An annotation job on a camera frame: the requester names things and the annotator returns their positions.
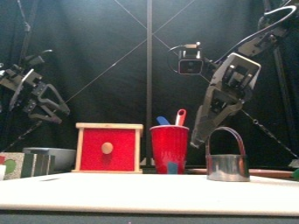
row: red plastic cup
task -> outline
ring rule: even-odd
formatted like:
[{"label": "red plastic cup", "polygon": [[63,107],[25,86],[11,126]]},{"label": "red plastic cup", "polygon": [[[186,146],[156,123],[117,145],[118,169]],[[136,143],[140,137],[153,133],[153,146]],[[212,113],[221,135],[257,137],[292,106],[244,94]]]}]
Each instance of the red plastic cup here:
[{"label": "red plastic cup", "polygon": [[178,125],[160,125],[149,130],[157,174],[182,174],[189,129]]}]

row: white object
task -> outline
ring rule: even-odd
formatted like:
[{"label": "white object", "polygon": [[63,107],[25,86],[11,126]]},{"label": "white object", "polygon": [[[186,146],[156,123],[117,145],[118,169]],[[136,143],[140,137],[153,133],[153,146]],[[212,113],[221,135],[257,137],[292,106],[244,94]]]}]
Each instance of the white object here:
[{"label": "white object", "polygon": [[254,176],[222,182],[205,175],[69,172],[1,181],[0,189],[1,211],[299,217],[299,182]]},{"label": "white object", "polygon": [[0,180],[5,179],[5,165],[0,164]]}]

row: metal handle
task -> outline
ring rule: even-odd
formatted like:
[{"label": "metal handle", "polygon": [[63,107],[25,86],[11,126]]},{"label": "metal handle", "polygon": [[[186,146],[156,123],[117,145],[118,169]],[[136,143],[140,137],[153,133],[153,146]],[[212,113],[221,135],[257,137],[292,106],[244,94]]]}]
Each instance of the metal handle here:
[{"label": "metal handle", "polygon": [[209,134],[206,141],[205,141],[205,155],[210,154],[210,135],[216,130],[225,130],[226,132],[229,132],[232,134],[232,136],[236,138],[237,140],[237,148],[238,148],[238,153],[240,155],[245,156],[245,147],[240,138],[238,133],[229,127],[217,127]]}]

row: stainless steel cup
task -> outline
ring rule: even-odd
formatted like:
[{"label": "stainless steel cup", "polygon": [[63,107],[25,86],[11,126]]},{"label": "stainless steel cup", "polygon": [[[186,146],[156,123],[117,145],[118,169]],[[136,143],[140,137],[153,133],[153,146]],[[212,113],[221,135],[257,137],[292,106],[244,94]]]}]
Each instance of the stainless steel cup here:
[{"label": "stainless steel cup", "polygon": [[217,180],[217,181],[234,181],[234,182],[249,181],[248,161],[246,161],[244,144],[238,136],[238,133],[228,127],[218,127],[212,131],[212,133],[216,130],[225,130],[233,135],[233,137],[237,140],[240,155],[233,154],[210,155],[210,135],[209,135],[205,142],[206,178],[209,180]]}]

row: red object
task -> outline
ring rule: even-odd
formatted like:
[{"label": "red object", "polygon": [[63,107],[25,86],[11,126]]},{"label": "red object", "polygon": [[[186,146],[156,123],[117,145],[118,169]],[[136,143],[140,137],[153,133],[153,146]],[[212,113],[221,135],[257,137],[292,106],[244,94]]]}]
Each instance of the red object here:
[{"label": "red object", "polygon": [[177,125],[160,125],[150,128],[153,163],[158,174],[172,173],[169,167],[176,166],[177,174],[182,174],[186,140],[189,129]]},{"label": "red object", "polygon": [[77,123],[74,172],[140,172],[138,138],[142,125]]},{"label": "red object", "polygon": [[5,163],[5,157],[0,156],[0,165],[2,165]]}]

